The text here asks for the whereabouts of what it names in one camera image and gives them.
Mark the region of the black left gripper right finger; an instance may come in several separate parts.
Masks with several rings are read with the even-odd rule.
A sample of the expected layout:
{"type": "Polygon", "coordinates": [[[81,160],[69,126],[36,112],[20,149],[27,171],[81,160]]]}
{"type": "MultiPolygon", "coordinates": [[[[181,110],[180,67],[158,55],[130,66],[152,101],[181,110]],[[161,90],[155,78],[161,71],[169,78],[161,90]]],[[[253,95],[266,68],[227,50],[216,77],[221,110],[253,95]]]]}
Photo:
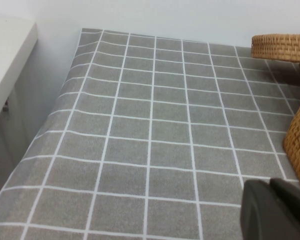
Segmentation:
{"type": "Polygon", "coordinates": [[[285,207],[291,222],[300,229],[300,189],[280,178],[272,178],[269,185],[285,207]]]}

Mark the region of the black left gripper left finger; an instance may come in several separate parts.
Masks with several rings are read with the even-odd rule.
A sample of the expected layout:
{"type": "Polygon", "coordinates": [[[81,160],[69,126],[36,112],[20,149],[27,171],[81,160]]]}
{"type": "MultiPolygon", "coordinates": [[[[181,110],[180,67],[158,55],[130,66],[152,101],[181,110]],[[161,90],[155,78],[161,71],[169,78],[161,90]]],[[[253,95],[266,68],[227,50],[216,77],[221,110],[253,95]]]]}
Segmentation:
{"type": "Polygon", "coordinates": [[[287,216],[270,182],[256,179],[244,183],[241,232],[244,240],[300,240],[300,229],[287,216]]]}

